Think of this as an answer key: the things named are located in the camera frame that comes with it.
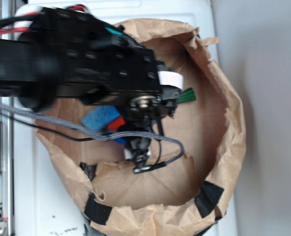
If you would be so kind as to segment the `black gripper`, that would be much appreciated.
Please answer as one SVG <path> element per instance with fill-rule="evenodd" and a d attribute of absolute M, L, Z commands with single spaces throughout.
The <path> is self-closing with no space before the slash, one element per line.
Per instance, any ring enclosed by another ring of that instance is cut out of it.
<path fill-rule="evenodd" d="M 120 127 L 121 132 L 128 132 L 130 136 L 125 140 L 125 158 L 135 165 L 136 174 L 153 171 L 178 160 L 184 154 L 184 147 L 180 141 L 166 138 L 162 119 L 173 117 L 180 98 L 183 76 L 167 67 L 163 61 L 157 62 L 158 79 L 161 86 L 159 95 L 140 95 L 130 100 L 130 107 L 121 108 L 125 124 Z M 153 164 L 147 164 L 150 156 L 151 140 L 159 144 L 159 154 Z M 167 161 L 161 161 L 161 141 L 171 142 L 180 147 L 180 153 Z"/>

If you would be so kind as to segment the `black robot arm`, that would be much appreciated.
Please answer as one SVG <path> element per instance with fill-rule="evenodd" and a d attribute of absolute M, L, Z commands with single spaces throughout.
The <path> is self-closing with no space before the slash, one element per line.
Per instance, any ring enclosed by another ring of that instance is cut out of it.
<path fill-rule="evenodd" d="M 122 138 L 136 174 L 171 163 L 147 160 L 151 140 L 169 140 L 161 120 L 174 115 L 181 89 L 182 76 L 153 50 L 82 5 L 0 20 L 0 97 L 17 97 L 28 109 L 0 104 L 0 110 L 73 129 L 87 140 Z M 57 98 L 113 105 L 125 124 L 110 133 L 43 115 Z"/>

